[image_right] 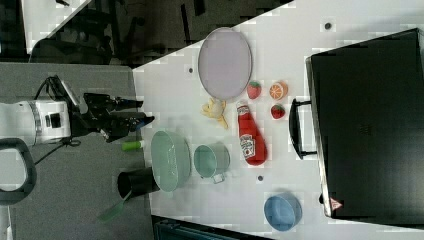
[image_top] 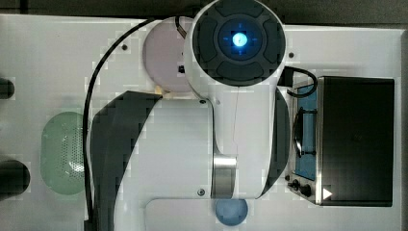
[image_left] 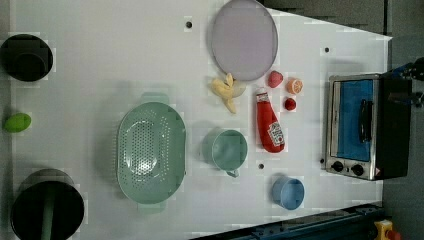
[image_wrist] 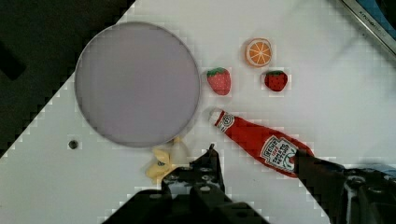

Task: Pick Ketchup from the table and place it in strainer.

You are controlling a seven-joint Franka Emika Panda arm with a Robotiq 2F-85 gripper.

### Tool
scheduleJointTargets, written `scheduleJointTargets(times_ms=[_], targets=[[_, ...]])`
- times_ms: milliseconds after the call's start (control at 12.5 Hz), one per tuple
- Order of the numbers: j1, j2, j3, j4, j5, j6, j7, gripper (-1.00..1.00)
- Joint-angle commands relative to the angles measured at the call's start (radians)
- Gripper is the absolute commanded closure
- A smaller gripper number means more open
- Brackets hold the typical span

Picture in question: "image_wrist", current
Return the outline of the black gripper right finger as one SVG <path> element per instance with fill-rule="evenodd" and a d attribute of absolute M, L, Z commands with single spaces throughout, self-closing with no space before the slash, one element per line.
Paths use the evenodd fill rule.
<path fill-rule="evenodd" d="M 299 150 L 294 172 L 331 224 L 396 224 L 395 177 L 373 168 L 347 169 Z"/>

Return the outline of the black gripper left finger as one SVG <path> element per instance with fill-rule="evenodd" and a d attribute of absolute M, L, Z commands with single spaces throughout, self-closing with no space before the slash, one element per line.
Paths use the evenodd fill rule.
<path fill-rule="evenodd" d="M 215 186 L 222 192 L 225 191 L 219 153 L 215 150 L 214 144 L 211 144 L 201 157 L 191 161 L 188 166 L 176 168 L 161 182 L 162 189 L 173 198 L 187 195 L 194 186 L 202 185 Z"/>

